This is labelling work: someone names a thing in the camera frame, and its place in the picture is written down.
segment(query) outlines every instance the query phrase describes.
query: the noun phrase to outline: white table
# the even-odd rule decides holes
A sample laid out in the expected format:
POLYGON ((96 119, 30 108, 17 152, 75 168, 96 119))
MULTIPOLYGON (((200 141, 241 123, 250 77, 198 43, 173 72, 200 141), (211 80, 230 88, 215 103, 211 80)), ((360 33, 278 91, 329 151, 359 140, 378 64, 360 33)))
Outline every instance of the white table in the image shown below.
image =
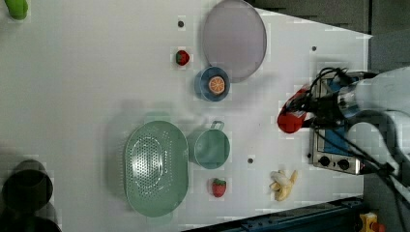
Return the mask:
POLYGON ((363 177, 309 165, 308 130, 286 135, 276 119, 318 69, 365 70, 368 36, 259 11, 268 34, 262 67, 224 101, 206 102, 192 81, 206 67, 200 28, 217 1, 32 1, 22 23, 0 4, 0 178, 21 160, 41 161, 63 231, 178 231, 363 193, 363 177), (178 46, 191 55, 184 69, 172 60, 178 46), (186 135, 223 120, 231 140, 222 168, 190 163, 184 202, 157 219, 131 209, 121 174, 127 137, 153 111, 169 113, 186 135), (282 168, 300 178, 277 202, 270 172, 282 168), (207 191, 214 177, 228 182, 221 199, 207 191))

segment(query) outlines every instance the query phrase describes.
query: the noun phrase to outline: banana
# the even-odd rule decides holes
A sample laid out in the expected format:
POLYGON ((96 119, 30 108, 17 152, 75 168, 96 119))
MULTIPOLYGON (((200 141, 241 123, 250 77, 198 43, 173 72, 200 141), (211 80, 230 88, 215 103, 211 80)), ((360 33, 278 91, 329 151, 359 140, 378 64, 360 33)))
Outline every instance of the banana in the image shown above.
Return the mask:
POLYGON ((276 200, 277 201, 282 201, 282 200, 286 199, 287 196, 289 196, 289 193, 290 193, 291 189, 292 189, 291 187, 280 188, 280 190, 278 192, 278 198, 276 200))
POLYGON ((292 182, 292 184, 295 184, 296 179, 298 179, 298 171, 294 170, 292 176, 290 177, 290 182, 292 182))
POLYGON ((282 201, 286 199, 292 191, 293 185, 295 184, 296 179, 298 179, 298 171, 293 171, 290 179, 287 179, 282 170, 279 172, 272 172, 271 177, 275 180, 275 182, 271 184, 271 190, 275 192, 275 200, 282 201))
POLYGON ((280 190, 280 184, 278 182, 274 182, 273 184, 271 184, 271 190, 273 191, 280 190))
POLYGON ((271 173, 271 177, 278 182, 282 187, 289 187, 290 185, 292 185, 292 182, 287 179, 287 177, 283 174, 283 171, 280 172, 275 172, 273 171, 271 173))

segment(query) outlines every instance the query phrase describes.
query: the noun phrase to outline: orange food item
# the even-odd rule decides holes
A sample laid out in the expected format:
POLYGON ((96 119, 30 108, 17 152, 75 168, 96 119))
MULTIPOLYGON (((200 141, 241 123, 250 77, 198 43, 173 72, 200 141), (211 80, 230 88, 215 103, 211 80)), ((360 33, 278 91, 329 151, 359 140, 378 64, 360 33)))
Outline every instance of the orange food item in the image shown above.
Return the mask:
POLYGON ((220 76, 214 76, 209 80, 209 89, 215 95, 219 95, 225 91, 225 81, 220 76))

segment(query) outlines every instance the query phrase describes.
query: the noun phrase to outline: green object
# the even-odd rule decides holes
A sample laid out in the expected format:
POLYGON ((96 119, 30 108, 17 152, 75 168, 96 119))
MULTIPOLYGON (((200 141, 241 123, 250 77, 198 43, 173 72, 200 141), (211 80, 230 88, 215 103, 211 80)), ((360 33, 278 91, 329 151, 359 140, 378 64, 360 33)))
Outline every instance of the green object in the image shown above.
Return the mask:
POLYGON ((207 169, 221 167, 229 157, 229 139, 222 132, 224 123, 215 121, 208 130, 190 135, 190 161, 207 169))
POLYGON ((171 213, 188 191, 188 143, 165 121, 136 130, 126 148, 126 193, 132 207, 155 218, 171 213))
POLYGON ((226 182, 220 179, 215 179, 214 184, 217 186, 226 186, 226 182))
POLYGON ((22 20, 27 16, 28 4, 26 0, 5 0, 12 18, 22 20))

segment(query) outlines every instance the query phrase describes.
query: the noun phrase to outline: green basket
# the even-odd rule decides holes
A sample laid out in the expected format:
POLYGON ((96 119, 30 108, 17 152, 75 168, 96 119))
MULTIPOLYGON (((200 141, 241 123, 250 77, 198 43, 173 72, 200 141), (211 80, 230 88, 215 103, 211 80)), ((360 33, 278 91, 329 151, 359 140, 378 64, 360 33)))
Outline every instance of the green basket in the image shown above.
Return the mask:
POLYGON ((171 213, 188 191, 188 143, 165 121, 137 129, 125 153, 126 194, 131 206, 147 217, 171 213))

